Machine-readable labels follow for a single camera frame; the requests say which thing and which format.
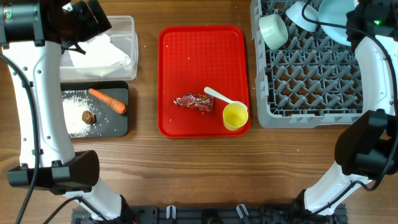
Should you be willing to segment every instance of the yellow cup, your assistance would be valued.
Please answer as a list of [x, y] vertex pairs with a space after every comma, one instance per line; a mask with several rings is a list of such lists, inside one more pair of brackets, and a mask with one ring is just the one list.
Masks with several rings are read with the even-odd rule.
[[224, 108], [223, 119], [226, 129], [236, 131], [247, 123], [249, 113], [242, 105], [230, 103]]

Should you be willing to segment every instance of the orange carrot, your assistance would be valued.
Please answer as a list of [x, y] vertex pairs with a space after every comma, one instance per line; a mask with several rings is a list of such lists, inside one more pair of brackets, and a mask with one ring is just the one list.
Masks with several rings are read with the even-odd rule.
[[101, 100], [104, 102], [106, 105], [108, 105], [112, 110], [119, 114], [124, 114], [127, 111], [127, 106], [123, 103], [120, 102], [119, 100], [116, 100], [98, 90], [90, 88], [88, 90], [89, 93], [91, 93], [93, 96], [95, 96], [97, 99]]

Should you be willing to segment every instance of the white mug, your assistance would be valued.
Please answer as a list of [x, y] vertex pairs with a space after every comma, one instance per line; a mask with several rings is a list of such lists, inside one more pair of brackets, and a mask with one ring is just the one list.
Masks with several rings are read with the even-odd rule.
[[277, 50], [287, 42], [287, 28], [279, 15], [261, 17], [259, 23], [262, 38], [271, 50]]

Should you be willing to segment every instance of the wooden table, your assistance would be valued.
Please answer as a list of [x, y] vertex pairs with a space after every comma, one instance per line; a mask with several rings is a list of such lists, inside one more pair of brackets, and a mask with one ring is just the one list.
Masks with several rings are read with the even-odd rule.
[[[313, 185], [334, 161], [334, 145], [346, 126], [264, 129], [257, 122], [254, 42], [249, 0], [101, 1], [107, 15], [130, 15], [139, 38], [137, 78], [129, 82], [131, 131], [123, 138], [73, 141], [94, 149], [101, 177], [130, 205], [260, 205], [289, 203]], [[246, 38], [252, 128], [241, 138], [171, 140], [157, 129], [157, 39], [168, 26], [233, 24]], [[19, 163], [20, 129], [9, 72], [0, 75], [0, 223], [15, 222], [26, 189], [11, 188], [7, 171]], [[347, 201], [350, 223], [396, 223], [398, 176], [379, 189], [358, 190]], [[42, 223], [65, 199], [35, 191], [24, 223]], [[75, 203], [53, 223], [69, 223]]]

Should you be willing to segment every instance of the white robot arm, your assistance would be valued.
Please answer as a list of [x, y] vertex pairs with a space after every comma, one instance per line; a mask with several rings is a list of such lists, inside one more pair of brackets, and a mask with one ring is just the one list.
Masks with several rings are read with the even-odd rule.
[[[46, 36], [49, 37], [57, 34], [47, 32], [44, 27], [40, 27], [40, 29], [36, 28], [35, 26], [37, 24], [35, 24], [35, 21], [37, 21], [37, 19], [32, 20], [33, 25], [32, 21], [30, 21], [30, 23], [25, 21], [25, 24], [23, 24], [23, 19], [26, 19], [26, 15], [33, 15], [32, 18], [35, 18], [35, 16], [37, 18], [38, 16], [43, 19], [46, 18], [47, 15], [51, 16], [52, 12], [48, 12], [47, 14], [47, 12], [40, 10], [48, 9], [46, 6], [49, 6], [50, 9], [57, 10], [57, 7], [60, 6], [59, 4], [48, 4], [49, 5], [46, 5], [45, 1], [37, 1], [34, 3], [32, 3], [32, 1], [18, 1], [15, 3], [2, 4], [2, 9], [6, 15], [4, 26], [1, 27], [5, 35], [0, 35], [0, 37], [4, 38], [0, 38], [0, 42], [4, 47], [3, 56], [8, 58], [19, 71], [23, 71], [25, 78], [30, 83], [29, 88], [33, 94], [37, 113], [40, 167], [36, 188], [49, 190], [56, 195], [64, 195], [68, 198], [80, 197], [85, 201], [85, 203], [81, 203], [81, 206], [85, 207], [91, 213], [93, 219], [102, 220], [105, 218], [107, 220], [114, 220], [121, 216], [122, 208], [126, 207], [126, 205], [123, 204], [126, 202], [123, 200], [122, 196], [114, 193], [104, 181], [99, 178], [99, 162], [95, 152], [91, 151], [84, 154], [84, 156], [81, 156], [81, 153], [75, 154], [64, 120], [60, 89], [60, 57], [62, 49], [81, 40], [76, 39], [74, 42], [72, 35], [64, 37], [62, 34], [58, 35], [59, 40], [53, 37], [47, 40]], [[102, 24], [98, 24], [99, 21], [104, 19], [104, 14], [98, 2], [93, 0], [89, 1], [88, 5], [82, 2], [74, 6], [69, 4], [67, 12], [65, 11], [69, 17], [65, 16], [61, 18], [76, 19], [73, 15], [71, 16], [74, 7], [77, 7], [77, 10], [81, 10], [82, 14], [91, 13], [91, 11], [93, 11], [93, 14], [90, 14], [91, 18], [95, 18], [97, 22], [96, 32], [86, 34], [85, 36], [83, 35], [83, 38], [91, 38], [110, 28], [109, 21], [106, 23], [107, 20]], [[17, 29], [28, 29], [29, 26], [35, 27], [34, 35], [16, 31]], [[40, 35], [38, 34], [40, 34], [40, 31], [43, 33], [43, 39], [39, 39]], [[34, 39], [29, 41], [13, 41], [28, 39], [27, 37], [34, 37]], [[36, 169], [35, 153], [33, 150], [35, 148], [35, 139], [34, 125], [31, 117], [32, 111], [25, 92], [25, 86], [21, 84], [21, 79], [17, 76], [18, 71], [13, 70], [12, 67], [9, 68], [12, 74], [21, 126], [20, 166], [9, 172], [9, 182], [12, 186], [27, 187], [32, 181], [31, 171]], [[91, 160], [94, 161], [92, 164], [78, 164], [90, 162]], [[79, 169], [84, 169], [85, 172], [91, 172], [92, 174], [89, 175], [91, 178], [79, 176], [78, 173], [81, 172]]]
[[[384, 175], [397, 171], [395, 11], [390, 1], [364, 1], [356, 5], [354, 11], [347, 13], [347, 25], [356, 30], [348, 29], [347, 34], [361, 70], [364, 115], [339, 137], [336, 162], [304, 192], [304, 207], [312, 214], [333, 214], [337, 205], [361, 185], [374, 190]], [[384, 131], [390, 140], [380, 139]], [[376, 180], [374, 186], [366, 187], [372, 180]]]

